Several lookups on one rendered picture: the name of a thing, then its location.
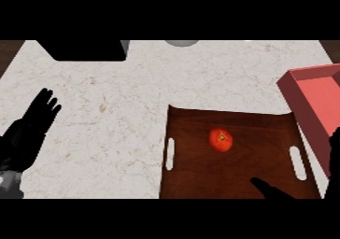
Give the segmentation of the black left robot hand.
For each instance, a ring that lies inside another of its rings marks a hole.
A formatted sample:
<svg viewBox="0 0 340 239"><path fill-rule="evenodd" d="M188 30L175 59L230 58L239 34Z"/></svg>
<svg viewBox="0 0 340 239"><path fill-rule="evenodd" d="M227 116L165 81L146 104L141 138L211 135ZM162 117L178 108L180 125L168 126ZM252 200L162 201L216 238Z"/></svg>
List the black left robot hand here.
<svg viewBox="0 0 340 239"><path fill-rule="evenodd" d="M60 110L62 105L54 98L54 91L44 89L23 118L11 124L0 135L0 172L23 173L33 166Z"/></svg>

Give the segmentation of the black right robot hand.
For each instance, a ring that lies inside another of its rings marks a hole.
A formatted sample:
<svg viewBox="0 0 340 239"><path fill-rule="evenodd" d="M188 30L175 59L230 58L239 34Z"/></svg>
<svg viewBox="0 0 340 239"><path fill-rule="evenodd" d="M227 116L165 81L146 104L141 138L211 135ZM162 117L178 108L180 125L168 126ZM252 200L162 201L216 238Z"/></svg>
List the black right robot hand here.
<svg viewBox="0 0 340 239"><path fill-rule="evenodd" d="M252 184L270 200L293 200L277 187L272 187L261 178L250 179ZM330 184L326 193L327 200L340 200L340 127L330 137Z"/></svg>

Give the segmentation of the pink cardboard box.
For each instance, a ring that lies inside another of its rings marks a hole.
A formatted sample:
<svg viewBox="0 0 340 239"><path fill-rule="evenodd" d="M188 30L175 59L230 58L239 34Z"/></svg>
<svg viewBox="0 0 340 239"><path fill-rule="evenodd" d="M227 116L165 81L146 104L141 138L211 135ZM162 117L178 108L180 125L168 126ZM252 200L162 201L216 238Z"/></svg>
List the pink cardboard box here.
<svg viewBox="0 0 340 239"><path fill-rule="evenodd" d="M340 127L340 63L290 69L278 87L330 176L330 137Z"/></svg>

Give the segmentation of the dark brown wooden tray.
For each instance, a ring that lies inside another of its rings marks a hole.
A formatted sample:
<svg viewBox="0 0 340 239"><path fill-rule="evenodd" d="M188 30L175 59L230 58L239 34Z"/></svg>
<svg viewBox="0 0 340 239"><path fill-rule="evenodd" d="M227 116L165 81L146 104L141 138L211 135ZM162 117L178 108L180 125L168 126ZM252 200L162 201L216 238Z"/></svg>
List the dark brown wooden tray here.
<svg viewBox="0 0 340 239"><path fill-rule="evenodd" d="M234 137L219 152L209 133L224 128ZM261 178L298 199L321 197L295 115L171 107L165 146L175 149L174 168L162 170L160 198L262 199L250 182Z"/></svg>

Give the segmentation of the red tomato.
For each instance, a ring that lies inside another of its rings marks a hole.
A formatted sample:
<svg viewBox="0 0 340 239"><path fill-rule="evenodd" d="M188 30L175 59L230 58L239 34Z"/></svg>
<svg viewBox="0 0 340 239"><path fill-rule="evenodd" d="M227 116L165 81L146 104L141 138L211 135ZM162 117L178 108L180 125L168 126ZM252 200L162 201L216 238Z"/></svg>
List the red tomato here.
<svg viewBox="0 0 340 239"><path fill-rule="evenodd" d="M227 152L234 145L234 137L224 128L215 128L209 133L211 146L219 151Z"/></svg>

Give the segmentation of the black appliance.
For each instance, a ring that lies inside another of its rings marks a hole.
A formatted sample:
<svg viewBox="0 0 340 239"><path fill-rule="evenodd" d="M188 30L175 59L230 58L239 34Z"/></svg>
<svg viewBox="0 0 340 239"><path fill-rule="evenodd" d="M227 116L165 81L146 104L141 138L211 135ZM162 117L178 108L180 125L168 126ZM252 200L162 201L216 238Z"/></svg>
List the black appliance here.
<svg viewBox="0 0 340 239"><path fill-rule="evenodd" d="M123 62L129 40L39 40L42 48L62 62Z"/></svg>

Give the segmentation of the grey round object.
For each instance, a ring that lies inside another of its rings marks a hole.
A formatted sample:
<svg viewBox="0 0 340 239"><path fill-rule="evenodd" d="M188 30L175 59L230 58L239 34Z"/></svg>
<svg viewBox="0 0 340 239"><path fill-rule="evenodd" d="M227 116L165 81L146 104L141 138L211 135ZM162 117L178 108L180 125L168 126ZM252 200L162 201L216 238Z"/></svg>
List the grey round object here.
<svg viewBox="0 0 340 239"><path fill-rule="evenodd" d="M166 42L180 48L187 48L194 46L199 43L200 40L166 40Z"/></svg>

